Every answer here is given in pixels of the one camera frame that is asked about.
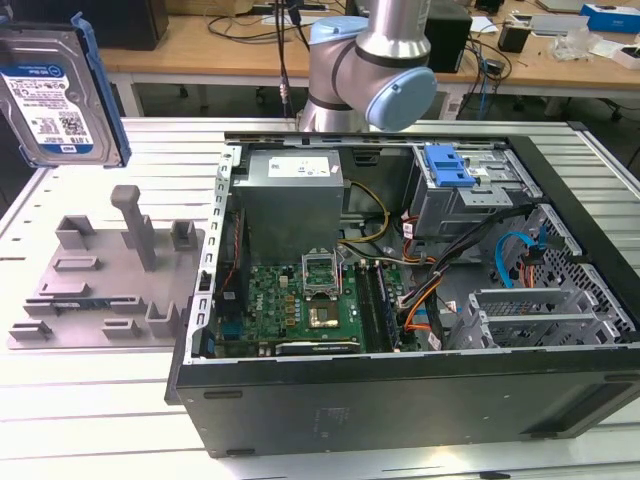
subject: yellow wire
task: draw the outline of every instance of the yellow wire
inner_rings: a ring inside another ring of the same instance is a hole
[[[362,190],[364,190],[365,192],[367,192],[369,195],[371,195],[371,198],[373,198],[376,201],[376,203],[380,205],[380,208],[384,213],[384,223],[382,224],[382,228],[380,228],[380,230],[374,233],[373,235],[369,235],[368,237],[343,238],[339,240],[339,243],[366,243],[366,242],[371,242],[373,240],[377,240],[382,235],[384,235],[385,232],[387,231],[387,228],[389,228],[389,215],[391,215],[391,213],[387,210],[387,207],[384,206],[384,203],[382,203],[382,200],[380,200],[380,198],[375,193],[373,193],[373,191],[369,187],[363,185],[360,182],[354,182],[353,180],[351,181],[351,184],[356,185],[360,187]]]

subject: desk leg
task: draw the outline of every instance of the desk leg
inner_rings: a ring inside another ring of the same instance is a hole
[[[458,117],[467,90],[466,85],[452,85],[447,88],[438,117],[440,120],[455,120]]]
[[[144,117],[142,103],[138,95],[138,89],[133,78],[129,74],[110,75],[110,80],[115,84],[120,96],[120,102],[124,110],[125,117]]]
[[[207,86],[198,85],[198,102],[200,103],[200,113],[205,113],[209,108],[209,97],[207,96]]]

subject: blue box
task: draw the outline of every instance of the blue box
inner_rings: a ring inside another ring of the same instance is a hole
[[[633,7],[614,7],[605,10],[597,5],[585,4],[580,15],[589,17],[589,30],[601,32],[638,33],[640,32],[640,10]]]

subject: computer tower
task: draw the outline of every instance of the computer tower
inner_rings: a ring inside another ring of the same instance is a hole
[[[164,0],[13,0],[14,20],[69,23],[82,12],[93,26],[98,46],[154,50],[167,31]]]
[[[456,73],[471,30],[467,10],[453,0],[432,0],[425,35],[431,43],[428,67],[434,72]]]

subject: black box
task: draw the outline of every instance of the black box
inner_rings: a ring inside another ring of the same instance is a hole
[[[467,10],[453,0],[432,0],[425,35],[431,43],[428,67],[434,72],[456,73],[471,30]]]
[[[476,0],[476,10],[487,12],[489,15],[495,15],[500,10],[504,0]]]
[[[500,32],[498,48],[503,52],[521,53],[530,33],[531,29],[528,27],[505,25]]]
[[[14,20],[69,23],[82,12],[93,26],[98,46],[153,50],[167,31],[164,0],[14,0]]]

